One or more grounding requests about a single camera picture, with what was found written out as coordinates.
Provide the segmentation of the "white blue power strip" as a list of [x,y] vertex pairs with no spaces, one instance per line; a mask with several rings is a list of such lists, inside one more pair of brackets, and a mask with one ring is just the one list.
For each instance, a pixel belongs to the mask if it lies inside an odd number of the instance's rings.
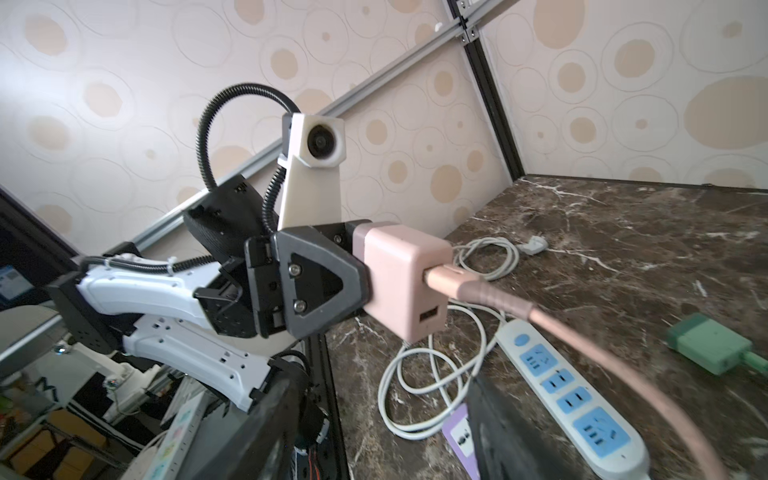
[[495,339],[599,478],[650,477],[637,430],[531,324],[512,320]]

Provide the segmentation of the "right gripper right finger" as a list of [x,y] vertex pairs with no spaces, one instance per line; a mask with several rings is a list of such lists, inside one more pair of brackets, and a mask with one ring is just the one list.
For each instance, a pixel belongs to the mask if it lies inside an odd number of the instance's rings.
[[472,379],[466,396],[469,425],[482,479],[574,479],[540,433],[486,377]]

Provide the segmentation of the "pink charger plug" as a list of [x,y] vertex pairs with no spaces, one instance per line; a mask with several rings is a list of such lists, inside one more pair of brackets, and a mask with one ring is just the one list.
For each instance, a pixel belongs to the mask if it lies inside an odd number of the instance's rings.
[[370,317],[409,344],[444,328],[448,297],[428,287],[425,272],[450,263],[449,242],[402,224],[363,223],[353,255],[369,272]]

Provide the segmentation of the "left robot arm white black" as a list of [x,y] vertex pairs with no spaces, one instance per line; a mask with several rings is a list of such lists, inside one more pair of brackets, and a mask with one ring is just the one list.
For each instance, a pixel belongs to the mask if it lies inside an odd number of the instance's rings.
[[[240,175],[217,180],[209,157],[216,115],[245,95],[284,110],[278,166],[264,193]],[[227,338],[284,331],[304,339],[370,299],[368,270],[353,253],[355,226],[341,217],[345,125],[301,112],[275,88],[241,83],[204,109],[196,156],[207,192],[183,221],[203,256],[156,261],[132,249],[86,256],[47,291],[87,348],[163,363],[245,411],[287,363],[235,350]]]

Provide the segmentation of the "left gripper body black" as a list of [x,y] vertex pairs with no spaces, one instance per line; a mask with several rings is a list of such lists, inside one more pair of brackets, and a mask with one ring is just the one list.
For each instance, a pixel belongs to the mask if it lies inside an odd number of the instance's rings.
[[[363,223],[367,222],[356,220],[317,226],[356,228]],[[281,331],[288,332],[272,236],[247,239],[239,257],[227,260],[214,280],[194,291],[193,297],[216,333],[267,338]]]

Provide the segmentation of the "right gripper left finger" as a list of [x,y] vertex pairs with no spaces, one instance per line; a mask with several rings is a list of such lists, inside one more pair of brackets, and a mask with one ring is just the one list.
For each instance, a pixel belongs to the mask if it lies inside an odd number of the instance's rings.
[[288,479],[309,376],[297,362],[272,359],[266,393],[195,479]]

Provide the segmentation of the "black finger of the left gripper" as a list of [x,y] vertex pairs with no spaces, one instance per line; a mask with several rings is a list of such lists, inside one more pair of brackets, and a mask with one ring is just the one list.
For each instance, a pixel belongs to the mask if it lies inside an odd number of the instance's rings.
[[272,236],[287,331],[323,333],[371,300],[370,273],[353,255],[353,226],[300,226]]

